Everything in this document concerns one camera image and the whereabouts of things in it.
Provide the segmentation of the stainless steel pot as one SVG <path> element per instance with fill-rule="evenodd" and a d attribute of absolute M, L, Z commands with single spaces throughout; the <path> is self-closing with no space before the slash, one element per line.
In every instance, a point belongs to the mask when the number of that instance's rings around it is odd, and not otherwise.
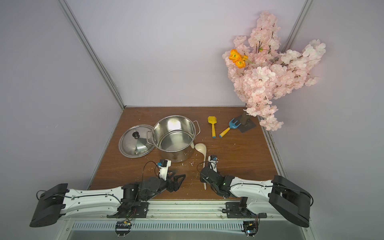
<path fill-rule="evenodd" d="M 195 150 L 195 139 L 200 134 L 198 121 L 173 115 L 159 120 L 146 134 L 147 143 L 160 151 L 162 159 L 181 163 Z"/>

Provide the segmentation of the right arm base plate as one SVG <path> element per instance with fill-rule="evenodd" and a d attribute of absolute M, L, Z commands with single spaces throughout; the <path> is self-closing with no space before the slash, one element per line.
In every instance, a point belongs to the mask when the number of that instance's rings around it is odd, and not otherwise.
<path fill-rule="evenodd" d="M 266 213 L 255 214 L 245 207 L 240 207 L 240 202 L 226 202 L 222 213 L 227 215 L 228 219 L 266 219 Z"/>

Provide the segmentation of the yellow toy shovel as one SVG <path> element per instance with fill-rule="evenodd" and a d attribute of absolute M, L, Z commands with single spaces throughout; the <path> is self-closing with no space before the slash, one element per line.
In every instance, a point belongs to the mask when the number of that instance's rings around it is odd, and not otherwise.
<path fill-rule="evenodd" d="M 215 124 L 217 123 L 217 118 L 214 116 L 209 116 L 208 123 L 211 124 L 212 127 L 212 138 L 216 138 Z"/>

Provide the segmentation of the glass pot lid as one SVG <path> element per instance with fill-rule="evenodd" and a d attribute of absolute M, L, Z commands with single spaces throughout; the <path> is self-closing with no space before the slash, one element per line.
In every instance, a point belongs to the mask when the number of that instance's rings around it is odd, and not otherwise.
<path fill-rule="evenodd" d="M 148 135 L 152 130 L 153 127 L 150 125 L 137 125 L 129 128 L 120 138 L 120 153 L 130 159 L 141 158 L 149 154 L 155 148 L 148 140 Z"/>

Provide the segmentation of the right circuit board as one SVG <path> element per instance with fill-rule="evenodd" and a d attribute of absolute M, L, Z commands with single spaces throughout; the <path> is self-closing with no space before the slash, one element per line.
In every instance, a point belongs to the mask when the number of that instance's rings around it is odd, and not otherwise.
<path fill-rule="evenodd" d="M 259 231 L 259 223 L 256 221 L 243 221 L 243 230 L 247 237 L 255 237 Z"/>

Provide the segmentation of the orange artificial flower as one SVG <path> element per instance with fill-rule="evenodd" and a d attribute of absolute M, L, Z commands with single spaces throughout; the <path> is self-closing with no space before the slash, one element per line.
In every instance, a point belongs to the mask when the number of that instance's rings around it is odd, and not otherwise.
<path fill-rule="evenodd" d="M 239 69 L 245 68 L 248 57 L 241 55 L 236 49 L 230 51 L 229 60 L 232 61 Z"/>

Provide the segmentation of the left circuit board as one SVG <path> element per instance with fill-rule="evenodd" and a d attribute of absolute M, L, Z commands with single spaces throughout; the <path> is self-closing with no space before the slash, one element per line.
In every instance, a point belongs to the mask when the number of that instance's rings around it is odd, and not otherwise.
<path fill-rule="evenodd" d="M 125 220 L 125 221 L 117 221 L 115 224 L 115 233 L 117 234 L 117 237 L 125 237 L 128 235 L 132 230 L 133 224 L 132 222 Z"/>

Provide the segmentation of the pink artificial blossom tree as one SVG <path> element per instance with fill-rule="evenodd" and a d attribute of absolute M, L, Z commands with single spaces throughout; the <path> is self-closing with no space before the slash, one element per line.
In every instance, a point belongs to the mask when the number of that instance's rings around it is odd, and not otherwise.
<path fill-rule="evenodd" d="M 246 67 L 239 69 L 229 60 L 231 50 L 223 54 L 228 77 L 245 103 L 246 114 L 261 117 L 260 125 L 268 131 L 277 131 L 284 124 L 275 117 L 278 108 L 273 100 L 316 84 L 318 79 L 310 71 L 326 53 L 326 44 L 320 40 L 312 40 L 301 52 L 279 52 L 279 30 L 277 17 L 264 11 L 249 37 L 234 39 L 233 49 L 248 57 Z"/>

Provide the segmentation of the aluminium mounting rail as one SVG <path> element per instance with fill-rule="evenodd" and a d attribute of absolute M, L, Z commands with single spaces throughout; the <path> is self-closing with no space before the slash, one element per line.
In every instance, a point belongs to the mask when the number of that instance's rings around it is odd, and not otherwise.
<path fill-rule="evenodd" d="M 254 208 L 253 214 L 243 216 L 240 214 L 241 200 L 152 200 L 141 203 L 135 211 L 122 217 L 110 218 L 110 213 L 97 208 L 96 213 L 83 213 L 75 210 L 74 214 L 66 214 L 62 220 L 227 220 L 227 219 L 254 219 L 261 214 L 265 219 L 286 220 L 268 202 L 254 202 L 249 206 Z"/>

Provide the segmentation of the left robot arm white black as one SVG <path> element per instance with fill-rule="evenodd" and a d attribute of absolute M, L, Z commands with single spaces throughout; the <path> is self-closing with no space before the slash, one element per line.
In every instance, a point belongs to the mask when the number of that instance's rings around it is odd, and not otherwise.
<path fill-rule="evenodd" d="M 69 189 L 67 184 L 41 191 L 31 228 L 46 227 L 59 219 L 106 217 L 130 218 L 137 208 L 164 191 L 180 189 L 186 175 L 169 171 L 163 176 L 104 190 Z"/>

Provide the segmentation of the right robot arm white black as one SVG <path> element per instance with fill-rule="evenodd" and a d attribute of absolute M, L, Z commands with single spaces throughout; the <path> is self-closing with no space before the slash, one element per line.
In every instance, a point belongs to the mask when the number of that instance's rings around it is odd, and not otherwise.
<path fill-rule="evenodd" d="M 234 176 L 222 176 L 217 170 L 205 166 L 200 180 L 225 199 L 240 198 L 240 213 L 257 214 L 257 203 L 269 203 L 289 222 L 308 228 L 313 197 L 309 192 L 288 179 L 276 175 L 269 181 L 244 180 Z"/>

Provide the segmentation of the dark tree base plate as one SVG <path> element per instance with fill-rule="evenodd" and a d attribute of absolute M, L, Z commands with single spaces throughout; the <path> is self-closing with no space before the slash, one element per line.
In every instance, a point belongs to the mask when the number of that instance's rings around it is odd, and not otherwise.
<path fill-rule="evenodd" d="M 238 121 L 240 123 L 240 126 L 237 127 L 237 129 L 241 133 L 245 133 L 245 132 L 247 132 L 247 131 L 249 131 L 249 130 L 251 130 L 257 126 L 257 124 L 252 121 L 251 116 L 249 116 L 249 115 L 238 116 L 235 118 L 235 121 Z"/>

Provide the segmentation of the cream plastic ladle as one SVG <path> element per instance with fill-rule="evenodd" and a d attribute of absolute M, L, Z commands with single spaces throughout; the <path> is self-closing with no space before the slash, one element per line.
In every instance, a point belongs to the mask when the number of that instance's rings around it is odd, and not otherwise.
<path fill-rule="evenodd" d="M 196 151 L 198 151 L 203 156 L 203 161 L 201 163 L 199 163 L 197 166 L 197 170 L 199 171 L 200 165 L 205 166 L 205 161 L 206 161 L 206 156 L 207 156 L 207 147 L 203 143 L 198 143 L 195 145 L 195 149 L 196 149 Z"/>

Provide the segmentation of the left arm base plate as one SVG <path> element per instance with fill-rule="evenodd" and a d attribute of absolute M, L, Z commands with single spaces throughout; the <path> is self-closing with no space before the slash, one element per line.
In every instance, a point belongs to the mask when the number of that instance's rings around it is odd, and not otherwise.
<path fill-rule="evenodd" d="M 107 218 L 113 218 L 113 219 L 144 219 L 147 217 L 147 213 L 149 210 L 149 203 L 148 202 L 140 202 L 135 203 L 132 207 L 123 207 L 120 206 L 117 208 L 117 212 L 114 214 L 107 215 Z"/>

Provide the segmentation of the blue yellow toy rake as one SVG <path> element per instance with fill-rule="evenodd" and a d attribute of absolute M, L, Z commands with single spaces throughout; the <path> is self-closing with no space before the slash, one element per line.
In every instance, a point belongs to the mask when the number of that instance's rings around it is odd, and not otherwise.
<path fill-rule="evenodd" d="M 239 126 L 241 125 L 241 123 L 238 121 L 238 120 L 235 120 L 235 119 L 232 119 L 230 122 L 229 122 L 229 126 L 227 129 L 225 129 L 224 131 L 222 131 L 220 134 L 219 134 L 219 137 L 222 138 L 224 137 L 231 129 L 237 129 Z"/>

